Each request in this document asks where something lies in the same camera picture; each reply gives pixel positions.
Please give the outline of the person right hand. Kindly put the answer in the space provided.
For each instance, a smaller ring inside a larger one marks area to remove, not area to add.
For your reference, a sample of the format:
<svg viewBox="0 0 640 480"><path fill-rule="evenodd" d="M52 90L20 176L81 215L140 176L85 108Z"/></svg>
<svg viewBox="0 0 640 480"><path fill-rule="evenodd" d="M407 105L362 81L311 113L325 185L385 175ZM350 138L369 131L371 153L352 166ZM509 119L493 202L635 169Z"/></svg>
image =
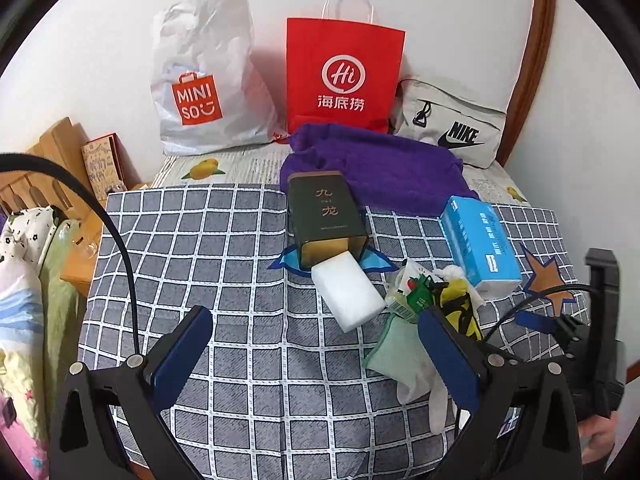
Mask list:
<svg viewBox="0 0 640 480"><path fill-rule="evenodd" d="M618 413L616 411L612 411L609 418L592 415L578 422L580 440L586 442L582 448L582 463L584 465L602 460L611 454L615 445L617 422Z"/></svg>

